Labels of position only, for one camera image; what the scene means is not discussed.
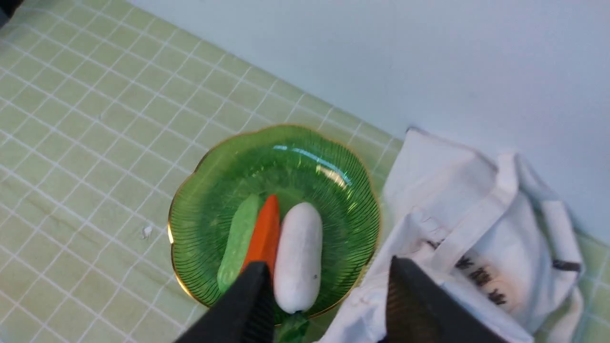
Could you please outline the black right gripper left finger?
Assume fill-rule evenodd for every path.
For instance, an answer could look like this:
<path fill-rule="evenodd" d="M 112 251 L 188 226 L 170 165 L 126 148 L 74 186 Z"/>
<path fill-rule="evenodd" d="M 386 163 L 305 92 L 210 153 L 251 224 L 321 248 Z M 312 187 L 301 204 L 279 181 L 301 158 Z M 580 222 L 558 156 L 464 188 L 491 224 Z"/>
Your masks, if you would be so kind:
<path fill-rule="evenodd" d="M 272 343 L 272 279 L 265 262 L 251 262 L 232 286 L 177 343 Z"/>

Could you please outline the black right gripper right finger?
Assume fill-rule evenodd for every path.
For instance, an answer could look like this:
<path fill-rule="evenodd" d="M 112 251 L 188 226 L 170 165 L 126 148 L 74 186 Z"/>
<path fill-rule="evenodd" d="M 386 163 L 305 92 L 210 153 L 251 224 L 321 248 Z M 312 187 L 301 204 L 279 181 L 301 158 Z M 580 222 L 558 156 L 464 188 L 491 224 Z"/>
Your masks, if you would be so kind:
<path fill-rule="evenodd" d="M 386 343 L 503 343 L 408 258 L 394 256 L 388 276 Z"/>

